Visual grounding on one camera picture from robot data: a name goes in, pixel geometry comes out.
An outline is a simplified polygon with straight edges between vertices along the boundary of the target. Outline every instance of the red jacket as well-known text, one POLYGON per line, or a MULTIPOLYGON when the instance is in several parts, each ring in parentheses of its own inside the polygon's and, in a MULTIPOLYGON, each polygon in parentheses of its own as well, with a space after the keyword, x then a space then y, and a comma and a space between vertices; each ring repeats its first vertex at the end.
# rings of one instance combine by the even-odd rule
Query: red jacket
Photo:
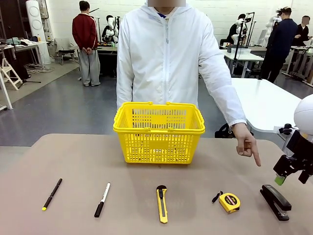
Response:
POLYGON ((80 50, 97 48, 96 21, 88 14, 81 13, 73 19, 73 37, 80 50))

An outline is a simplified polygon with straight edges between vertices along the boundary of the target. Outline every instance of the person in dark clothing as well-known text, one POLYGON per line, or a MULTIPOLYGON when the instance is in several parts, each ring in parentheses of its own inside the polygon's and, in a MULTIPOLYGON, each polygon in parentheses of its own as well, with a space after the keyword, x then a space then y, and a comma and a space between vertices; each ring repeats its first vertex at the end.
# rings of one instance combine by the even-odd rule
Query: person in dark clothing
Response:
POLYGON ((312 37, 309 37, 309 28, 307 25, 310 23, 310 17, 304 16, 302 17, 302 23, 298 25, 297 35, 295 36, 292 45, 298 47, 304 47, 306 42, 310 40, 312 37))
MULTIPOLYGON (((241 15, 238 17, 239 20, 240 20, 240 19, 243 19, 243 20, 244 20, 245 18, 246 18, 246 15, 245 15, 245 14, 241 14, 241 15)), ((229 30, 229 35, 228 35, 228 37, 227 37, 227 43, 234 44, 234 40, 232 39, 231 36, 233 36, 233 35, 235 35, 235 34, 238 34, 238 33, 236 32, 236 30, 237 30, 237 25, 236 25, 236 24, 233 24, 232 27, 231 27, 230 30, 229 30)))
POLYGON ((274 83, 283 67, 297 34, 298 26, 290 19, 291 8, 281 9, 282 21, 274 27, 269 39, 268 49, 262 64, 261 78, 274 83))

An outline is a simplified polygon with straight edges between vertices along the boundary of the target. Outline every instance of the hooded jacket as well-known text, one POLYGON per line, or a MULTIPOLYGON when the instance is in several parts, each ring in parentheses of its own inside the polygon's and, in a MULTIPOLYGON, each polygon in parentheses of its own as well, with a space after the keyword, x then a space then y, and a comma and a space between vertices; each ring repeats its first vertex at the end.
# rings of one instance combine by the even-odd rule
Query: hooded jacket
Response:
POLYGON ((124 102, 198 105, 198 74, 227 123, 246 123, 210 19, 186 4, 166 18, 147 4, 124 16, 119 32, 117 106, 124 102))

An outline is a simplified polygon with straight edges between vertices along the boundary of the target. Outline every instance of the man in red jacket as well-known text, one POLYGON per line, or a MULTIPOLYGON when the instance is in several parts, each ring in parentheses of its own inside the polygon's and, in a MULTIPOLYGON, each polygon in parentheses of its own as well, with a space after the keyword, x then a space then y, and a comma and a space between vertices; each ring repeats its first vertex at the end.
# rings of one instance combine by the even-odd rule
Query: man in red jacket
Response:
POLYGON ((100 61, 98 57, 98 37, 96 21, 89 15, 90 5, 86 1, 80 1, 79 7, 82 13, 73 19, 73 37, 80 49, 80 70, 85 87, 90 82, 92 87, 100 85, 100 61))

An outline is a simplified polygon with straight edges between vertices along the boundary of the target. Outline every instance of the gray pants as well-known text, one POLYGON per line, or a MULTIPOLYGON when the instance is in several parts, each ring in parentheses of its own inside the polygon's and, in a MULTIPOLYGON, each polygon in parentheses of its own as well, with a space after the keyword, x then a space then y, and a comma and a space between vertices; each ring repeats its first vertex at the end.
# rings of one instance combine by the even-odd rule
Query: gray pants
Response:
POLYGON ((100 84, 100 61, 97 50, 93 50, 90 55, 80 51, 80 73, 84 85, 87 86, 90 82, 94 86, 100 84))

